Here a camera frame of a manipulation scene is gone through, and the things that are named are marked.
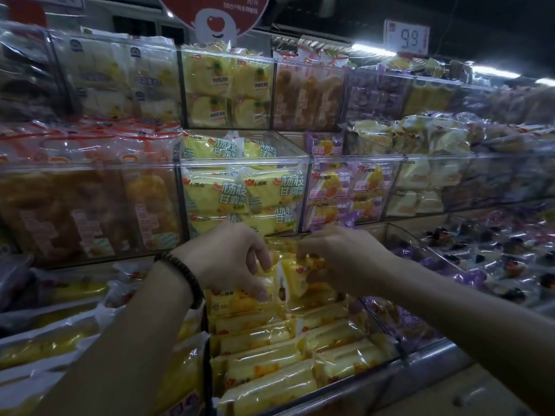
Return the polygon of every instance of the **hand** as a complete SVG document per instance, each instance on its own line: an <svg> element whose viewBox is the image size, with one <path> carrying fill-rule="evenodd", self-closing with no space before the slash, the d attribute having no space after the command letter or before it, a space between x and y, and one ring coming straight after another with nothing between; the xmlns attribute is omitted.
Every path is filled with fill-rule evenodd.
<svg viewBox="0 0 555 416"><path fill-rule="evenodd" d="M327 282L338 292L357 296L381 295L388 271L398 261L371 234L330 224L297 246L297 259L323 258L327 268L308 275L308 282Z"/></svg>
<svg viewBox="0 0 555 416"><path fill-rule="evenodd" d="M202 289L225 292L238 287L258 300L266 299L264 285L254 276L256 258L263 270L272 260L264 240L245 223L222 223L171 253L189 267Z"/></svg>

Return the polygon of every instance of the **fingernail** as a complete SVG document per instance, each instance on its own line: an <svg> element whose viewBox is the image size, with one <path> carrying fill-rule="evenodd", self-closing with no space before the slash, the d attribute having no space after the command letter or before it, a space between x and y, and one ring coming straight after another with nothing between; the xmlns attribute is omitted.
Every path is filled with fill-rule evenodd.
<svg viewBox="0 0 555 416"><path fill-rule="evenodd" d="M258 291L258 293L256 294L256 299L258 299L260 302L264 302L265 300L268 299L268 294L266 291Z"/></svg>

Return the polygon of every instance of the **ceiling light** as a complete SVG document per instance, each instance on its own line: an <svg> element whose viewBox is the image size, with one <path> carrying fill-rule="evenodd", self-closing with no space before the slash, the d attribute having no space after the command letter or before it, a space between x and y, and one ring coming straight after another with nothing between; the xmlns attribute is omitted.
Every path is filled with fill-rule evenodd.
<svg viewBox="0 0 555 416"><path fill-rule="evenodd" d="M472 70L475 73L489 74L490 76L504 77L505 79L516 79L521 76L520 74L513 73L511 71L497 70L486 65L473 65Z"/></svg>
<svg viewBox="0 0 555 416"><path fill-rule="evenodd" d="M385 57L392 57L392 56L397 55L393 51L388 51L388 50L383 49L383 48L372 47L371 45L364 45L364 44L354 44L351 47L351 49L353 51L363 51L365 53L382 55L382 56L385 56Z"/></svg>
<svg viewBox="0 0 555 416"><path fill-rule="evenodd" d="M546 79L545 77L543 79L536 80L536 83L538 83L538 85L555 86L555 80Z"/></svg>

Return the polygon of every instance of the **left hand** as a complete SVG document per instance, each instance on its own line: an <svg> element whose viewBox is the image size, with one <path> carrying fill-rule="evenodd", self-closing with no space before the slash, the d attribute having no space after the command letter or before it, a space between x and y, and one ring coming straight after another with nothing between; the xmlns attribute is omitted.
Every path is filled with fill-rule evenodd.
<svg viewBox="0 0 555 416"><path fill-rule="evenodd" d="M245 223L221 223L171 252L184 262L202 289L219 292L240 288L258 300L266 299L256 259L263 270L272 266L266 244Z"/></svg>

